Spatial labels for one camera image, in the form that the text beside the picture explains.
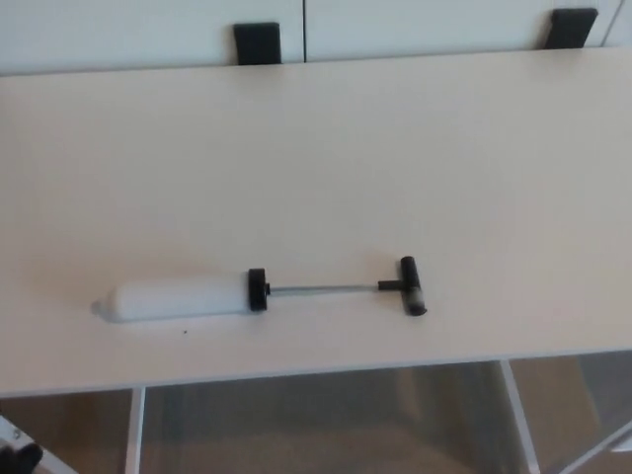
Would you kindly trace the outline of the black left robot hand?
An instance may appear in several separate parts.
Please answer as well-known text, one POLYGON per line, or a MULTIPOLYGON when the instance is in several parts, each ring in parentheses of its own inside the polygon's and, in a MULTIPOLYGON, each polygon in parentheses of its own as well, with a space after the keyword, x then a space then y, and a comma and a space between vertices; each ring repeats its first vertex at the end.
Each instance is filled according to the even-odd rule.
POLYGON ((34 474, 43 458, 43 450, 36 443, 29 443, 19 449, 10 445, 1 447, 1 474, 34 474))

